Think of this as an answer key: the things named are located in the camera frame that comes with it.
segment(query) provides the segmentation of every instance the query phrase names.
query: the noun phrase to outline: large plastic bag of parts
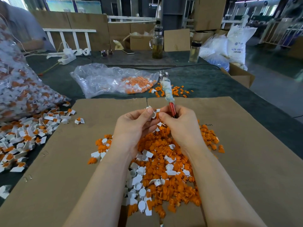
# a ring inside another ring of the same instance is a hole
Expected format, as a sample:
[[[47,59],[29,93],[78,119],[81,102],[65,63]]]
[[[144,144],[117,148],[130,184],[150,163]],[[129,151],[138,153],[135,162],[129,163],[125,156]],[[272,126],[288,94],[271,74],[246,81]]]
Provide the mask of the large plastic bag of parts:
[[[208,57],[204,58],[208,63],[218,66],[219,68],[224,68],[225,71],[229,72],[229,60],[220,54],[213,53]]]
[[[105,94],[132,94],[148,91],[159,78],[159,72],[150,73],[133,68],[108,68],[104,64],[76,67],[70,75],[80,85],[85,98]]]
[[[201,46],[199,57],[206,58],[212,53],[227,56],[227,39],[225,35],[215,34]]]
[[[69,100],[44,85],[0,19],[0,122],[34,115]]]
[[[245,65],[246,42],[254,35],[257,28],[233,26],[227,34],[227,56],[231,63]]]

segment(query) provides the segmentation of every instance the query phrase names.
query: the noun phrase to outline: person's right hand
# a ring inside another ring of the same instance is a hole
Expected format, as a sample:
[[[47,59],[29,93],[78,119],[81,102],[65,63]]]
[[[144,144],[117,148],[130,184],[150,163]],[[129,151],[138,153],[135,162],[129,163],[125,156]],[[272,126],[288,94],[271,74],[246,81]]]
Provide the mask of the person's right hand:
[[[159,118],[171,129],[172,137],[180,145],[181,149],[187,151],[193,145],[204,144],[196,114],[186,107],[175,105],[179,118],[175,119],[169,114],[169,106],[162,107]]]

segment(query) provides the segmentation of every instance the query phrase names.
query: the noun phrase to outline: white cable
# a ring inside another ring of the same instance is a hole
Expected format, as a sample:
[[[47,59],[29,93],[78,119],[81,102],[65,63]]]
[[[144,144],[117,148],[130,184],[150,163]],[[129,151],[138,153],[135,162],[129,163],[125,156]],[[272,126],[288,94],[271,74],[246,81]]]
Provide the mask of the white cable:
[[[2,15],[2,14],[0,14],[3,18],[4,18],[4,20],[6,21],[6,26],[8,27],[8,29],[10,30],[10,32],[11,32],[11,34],[12,34],[12,36],[18,41],[18,42],[20,42],[20,44],[22,45],[22,48],[23,48],[23,50],[26,52],[26,53],[28,53],[28,54],[31,54],[31,55],[35,55],[35,56],[47,56],[48,54],[35,54],[35,53],[29,53],[28,51],[26,51],[25,49],[24,49],[24,46],[23,46],[23,44],[21,43],[21,41],[19,41],[14,35],[13,35],[13,33],[12,33],[12,31],[11,31],[11,29],[9,28],[9,24],[8,24],[8,22],[7,22],[7,20],[6,20],[6,18]],[[59,49],[60,49],[60,47],[61,47],[61,44],[62,44],[63,42],[61,42],[60,43],[60,45],[59,45],[59,48],[58,48],[58,50],[57,50],[57,52],[59,51]]]

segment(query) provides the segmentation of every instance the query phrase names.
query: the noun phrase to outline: red handle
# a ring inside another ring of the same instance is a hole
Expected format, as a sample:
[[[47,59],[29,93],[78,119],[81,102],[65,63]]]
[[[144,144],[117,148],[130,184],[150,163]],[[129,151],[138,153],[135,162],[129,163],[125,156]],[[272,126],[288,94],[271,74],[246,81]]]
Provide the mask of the red handle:
[[[176,110],[175,110],[175,105],[174,105],[174,103],[169,103],[169,107],[170,107],[172,116],[175,116],[175,115],[176,115]]]

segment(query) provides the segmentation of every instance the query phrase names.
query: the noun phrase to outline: smartphone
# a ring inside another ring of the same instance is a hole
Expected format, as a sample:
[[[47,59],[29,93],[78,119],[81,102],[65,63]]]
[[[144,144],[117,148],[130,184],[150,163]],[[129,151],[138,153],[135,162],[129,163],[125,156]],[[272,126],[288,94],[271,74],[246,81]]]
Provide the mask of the smartphone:
[[[123,49],[122,51],[125,52],[126,54],[134,54],[134,51],[130,49]]]

